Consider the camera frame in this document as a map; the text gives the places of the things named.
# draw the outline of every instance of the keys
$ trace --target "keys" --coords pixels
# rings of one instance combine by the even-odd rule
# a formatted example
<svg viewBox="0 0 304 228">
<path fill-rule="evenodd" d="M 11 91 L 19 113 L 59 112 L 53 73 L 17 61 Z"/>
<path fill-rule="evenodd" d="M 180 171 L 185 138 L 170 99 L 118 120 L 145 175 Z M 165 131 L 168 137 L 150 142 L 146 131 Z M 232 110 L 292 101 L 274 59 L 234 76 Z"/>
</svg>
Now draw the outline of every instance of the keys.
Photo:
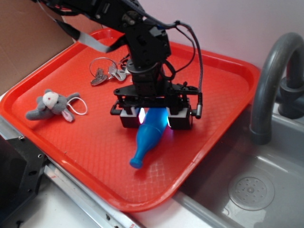
<svg viewBox="0 0 304 228">
<path fill-rule="evenodd" d="M 116 65 L 113 63 L 111 66 L 109 66 L 108 74 L 104 74 L 104 70 L 101 68 L 98 68 L 95 74 L 95 78 L 91 81 L 92 86 L 97 86 L 101 83 L 103 83 L 106 80 L 110 80 L 112 78 L 116 78 L 119 81 L 124 81 L 130 73 L 128 71 L 124 70 L 117 70 Z"/>
<path fill-rule="evenodd" d="M 104 75 L 104 70 L 98 68 L 96 70 L 95 78 L 91 81 L 92 86 L 99 85 L 103 83 L 104 81 L 108 80 L 108 75 Z"/>
</svg>

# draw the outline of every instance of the white string loop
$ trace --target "white string loop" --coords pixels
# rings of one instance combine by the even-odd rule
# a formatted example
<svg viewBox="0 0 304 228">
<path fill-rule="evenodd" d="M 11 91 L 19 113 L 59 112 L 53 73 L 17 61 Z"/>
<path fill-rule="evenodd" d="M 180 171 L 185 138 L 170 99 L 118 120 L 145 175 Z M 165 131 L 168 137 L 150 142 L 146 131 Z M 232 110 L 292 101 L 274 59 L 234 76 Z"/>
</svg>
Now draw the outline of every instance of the white string loop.
<svg viewBox="0 0 304 228">
<path fill-rule="evenodd" d="M 85 105 L 85 112 L 84 112 L 84 113 L 79 113 L 79 112 L 77 112 L 77 111 L 72 107 L 72 105 L 71 105 L 70 103 L 71 103 L 71 101 L 74 100 L 74 99 L 81 100 L 81 101 L 84 103 L 84 105 Z M 74 113 L 76 113 L 76 114 L 78 114 L 78 115 L 85 115 L 85 114 L 87 114 L 87 106 L 86 106 L 86 103 L 85 103 L 85 101 L 84 101 L 83 99 L 81 99 L 80 97 L 73 97 L 73 98 L 69 99 L 69 100 L 67 101 L 67 105 L 73 110 Z"/>
</svg>

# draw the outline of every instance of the sink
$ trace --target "sink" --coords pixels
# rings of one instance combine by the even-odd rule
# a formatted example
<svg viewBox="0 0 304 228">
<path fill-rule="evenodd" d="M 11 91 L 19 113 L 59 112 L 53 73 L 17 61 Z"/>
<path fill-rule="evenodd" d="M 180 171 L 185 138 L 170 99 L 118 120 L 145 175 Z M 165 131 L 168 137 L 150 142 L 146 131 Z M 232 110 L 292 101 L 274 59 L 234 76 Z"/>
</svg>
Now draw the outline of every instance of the sink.
<svg viewBox="0 0 304 228">
<path fill-rule="evenodd" d="M 231 227 L 304 227 L 304 125 L 273 114 L 272 140 L 258 146 L 249 121 L 248 108 L 179 190 Z"/>
</svg>

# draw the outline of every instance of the robotic arm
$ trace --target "robotic arm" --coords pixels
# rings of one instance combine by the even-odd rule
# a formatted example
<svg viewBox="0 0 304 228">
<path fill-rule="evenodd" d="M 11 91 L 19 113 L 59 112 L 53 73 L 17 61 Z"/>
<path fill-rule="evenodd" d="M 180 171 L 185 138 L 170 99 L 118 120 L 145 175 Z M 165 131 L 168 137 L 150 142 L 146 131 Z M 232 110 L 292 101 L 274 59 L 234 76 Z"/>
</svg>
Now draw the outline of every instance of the robotic arm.
<svg viewBox="0 0 304 228">
<path fill-rule="evenodd" d="M 131 125 L 126 123 L 132 123 L 130 118 L 136 119 L 142 107 L 166 107 L 172 129 L 191 129 L 192 116 L 196 116 L 197 119 L 201 117 L 202 60 L 198 41 L 190 26 L 179 21 L 164 24 L 145 13 L 138 0 L 33 1 L 44 3 L 59 15 L 84 14 L 93 21 L 123 33 L 114 44 L 107 48 L 106 52 L 122 45 L 128 47 L 130 59 L 126 68 L 132 75 L 133 85 L 114 91 L 118 100 L 111 109 L 112 115 L 121 116 L 125 127 L 139 126 L 138 121 L 133 121 Z M 79 39 L 78 30 L 64 22 L 56 22 L 73 38 Z M 171 50 L 166 29 L 177 29 L 179 25 L 188 29 L 196 43 L 201 67 L 199 88 L 187 86 L 187 82 L 182 85 L 172 83 L 175 74 L 188 65 L 176 71 L 167 61 Z M 167 66 L 171 76 L 165 75 L 163 65 Z M 187 95 L 198 95 L 199 102 L 196 110 L 191 109 Z"/>
</svg>

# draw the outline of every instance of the cardboard box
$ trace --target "cardboard box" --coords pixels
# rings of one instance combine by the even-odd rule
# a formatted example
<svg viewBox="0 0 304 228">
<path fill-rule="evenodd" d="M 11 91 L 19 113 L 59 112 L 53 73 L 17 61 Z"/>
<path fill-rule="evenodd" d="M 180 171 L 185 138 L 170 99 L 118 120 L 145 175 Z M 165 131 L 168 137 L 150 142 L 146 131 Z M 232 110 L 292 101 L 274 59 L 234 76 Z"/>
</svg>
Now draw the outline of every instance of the cardboard box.
<svg viewBox="0 0 304 228">
<path fill-rule="evenodd" d="M 62 19 L 47 7 L 48 14 Z M 37 3 L 30 0 L 0 1 L 0 95 L 73 44 Z M 84 16 L 66 17 L 84 32 L 101 26 Z"/>
</svg>

